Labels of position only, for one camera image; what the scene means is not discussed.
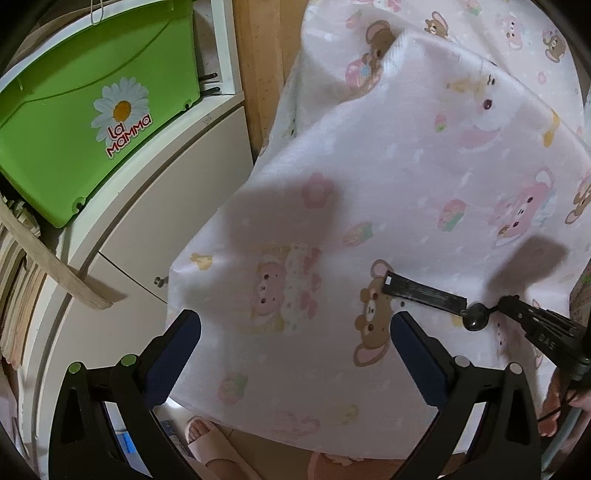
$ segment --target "daisy sticker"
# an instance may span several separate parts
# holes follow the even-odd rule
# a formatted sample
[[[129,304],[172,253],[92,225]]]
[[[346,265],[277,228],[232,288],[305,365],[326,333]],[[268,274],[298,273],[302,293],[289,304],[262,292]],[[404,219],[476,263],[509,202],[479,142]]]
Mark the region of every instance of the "daisy sticker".
[[[99,129],[96,140],[105,141],[105,152],[113,158],[133,137],[152,124],[148,89],[135,78],[123,77],[119,83],[103,87],[102,94],[102,98],[94,102],[100,115],[90,126]]]

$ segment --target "cabinet knob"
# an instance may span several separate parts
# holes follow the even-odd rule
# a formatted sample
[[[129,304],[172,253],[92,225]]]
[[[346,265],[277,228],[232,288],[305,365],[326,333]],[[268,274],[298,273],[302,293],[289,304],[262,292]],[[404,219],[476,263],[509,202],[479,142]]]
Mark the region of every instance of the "cabinet knob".
[[[164,287],[167,283],[168,283],[168,277],[164,277],[164,278],[156,277],[154,279],[154,285],[156,285],[158,288]]]

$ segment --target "pink baby blanket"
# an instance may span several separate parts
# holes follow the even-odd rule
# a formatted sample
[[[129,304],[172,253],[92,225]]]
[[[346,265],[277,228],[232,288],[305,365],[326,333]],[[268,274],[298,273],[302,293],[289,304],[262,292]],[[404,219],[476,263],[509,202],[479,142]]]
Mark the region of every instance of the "pink baby blanket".
[[[520,362],[539,406],[553,366],[514,322],[471,333],[381,287],[393,270],[569,313],[591,256],[578,88],[530,2],[310,4],[268,148],[172,266],[171,316],[203,323],[173,398],[305,449],[405,458],[435,415],[391,346],[408,310],[452,355]]]

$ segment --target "slipper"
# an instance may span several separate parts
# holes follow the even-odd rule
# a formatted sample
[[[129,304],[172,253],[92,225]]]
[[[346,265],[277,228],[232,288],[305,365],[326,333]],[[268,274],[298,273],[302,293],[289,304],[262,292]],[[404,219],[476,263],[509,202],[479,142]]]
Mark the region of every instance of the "slipper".
[[[195,420],[202,421],[209,429],[209,432],[200,436],[194,442],[189,443],[189,427]],[[246,463],[244,458],[239,455],[232,444],[228,442],[228,439],[224,434],[220,432],[212,422],[205,420],[202,417],[193,417],[187,422],[184,434],[185,440],[189,443],[189,450],[195,459],[202,464],[207,465],[209,462],[216,459],[231,460],[238,464],[248,480],[261,480],[261,477],[248,463]]]

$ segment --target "metal hook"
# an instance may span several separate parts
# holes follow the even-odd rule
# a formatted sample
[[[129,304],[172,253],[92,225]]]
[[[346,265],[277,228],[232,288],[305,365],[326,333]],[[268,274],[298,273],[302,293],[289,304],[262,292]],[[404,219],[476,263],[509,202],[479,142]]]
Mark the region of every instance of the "metal hook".
[[[103,5],[103,0],[100,0],[100,18],[99,21],[95,23],[93,19],[93,7],[94,7],[94,0],[90,0],[90,23],[92,25],[98,25],[103,21],[103,17],[105,16],[105,6]]]

